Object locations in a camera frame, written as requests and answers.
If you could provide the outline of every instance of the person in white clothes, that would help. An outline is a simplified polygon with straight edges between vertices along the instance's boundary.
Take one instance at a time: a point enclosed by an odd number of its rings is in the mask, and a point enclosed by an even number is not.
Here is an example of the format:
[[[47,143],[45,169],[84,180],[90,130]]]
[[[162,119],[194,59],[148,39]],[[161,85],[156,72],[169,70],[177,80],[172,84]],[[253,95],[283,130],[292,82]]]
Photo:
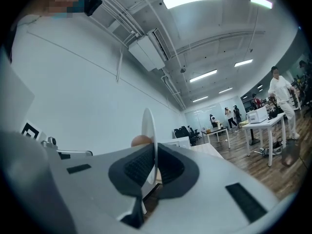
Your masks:
[[[293,106],[290,102],[290,94],[288,89],[296,93],[295,88],[279,75],[278,68],[272,67],[271,73],[273,78],[270,83],[269,95],[275,97],[278,106],[284,111],[287,119],[290,131],[290,137],[298,139],[300,135],[296,132],[296,117],[294,114]]]
[[[232,123],[237,127],[236,122],[233,120],[233,113],[230,109],[228,109],[227,107],[225,108],[225,115],[228,118],[228,122],[230,124],[230,129],[232,129]]]

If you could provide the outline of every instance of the shoe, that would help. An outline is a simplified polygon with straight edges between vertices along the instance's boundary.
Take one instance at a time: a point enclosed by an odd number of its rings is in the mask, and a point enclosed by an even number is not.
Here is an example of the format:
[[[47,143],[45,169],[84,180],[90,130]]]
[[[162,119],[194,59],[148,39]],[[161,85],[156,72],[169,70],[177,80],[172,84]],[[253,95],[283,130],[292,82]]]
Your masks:
[[[294,134],[292,135],[292,138],[294,138],[294,139],[299,139],[299,138],[300,138],[300,135],[299,135],[298,133],[294,133]]]

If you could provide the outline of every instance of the air conditioning unit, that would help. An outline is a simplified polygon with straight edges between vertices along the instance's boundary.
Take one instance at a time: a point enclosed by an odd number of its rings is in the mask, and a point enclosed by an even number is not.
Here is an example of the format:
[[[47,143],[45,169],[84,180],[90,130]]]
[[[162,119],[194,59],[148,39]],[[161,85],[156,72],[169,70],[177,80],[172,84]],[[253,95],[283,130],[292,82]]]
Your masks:
[[[148,70],[161,69],[171,55],[158,29],[129,45],[129,52]]]

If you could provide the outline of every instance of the brown egg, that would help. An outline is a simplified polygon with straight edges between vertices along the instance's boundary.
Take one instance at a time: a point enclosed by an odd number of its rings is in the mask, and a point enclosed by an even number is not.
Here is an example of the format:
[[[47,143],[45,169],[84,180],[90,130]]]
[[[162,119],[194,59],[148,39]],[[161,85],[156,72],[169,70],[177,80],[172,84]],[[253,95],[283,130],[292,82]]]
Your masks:
[[[152,143],[152,140],[150,138],[145,135],[138,135],[132,140],[131,147],[150,143]]]

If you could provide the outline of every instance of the white pants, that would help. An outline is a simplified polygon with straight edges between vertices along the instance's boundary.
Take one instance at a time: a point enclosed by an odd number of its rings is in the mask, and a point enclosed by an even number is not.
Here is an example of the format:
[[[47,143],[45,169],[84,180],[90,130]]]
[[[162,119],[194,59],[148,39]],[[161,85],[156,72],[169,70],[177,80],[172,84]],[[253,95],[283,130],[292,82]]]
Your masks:
[[[289,133],[294,135],[296,133],[296,117],[294,115],[293,106],[291,105],[290,101],[280,102],[278,105],[284,111],[288,119]]]

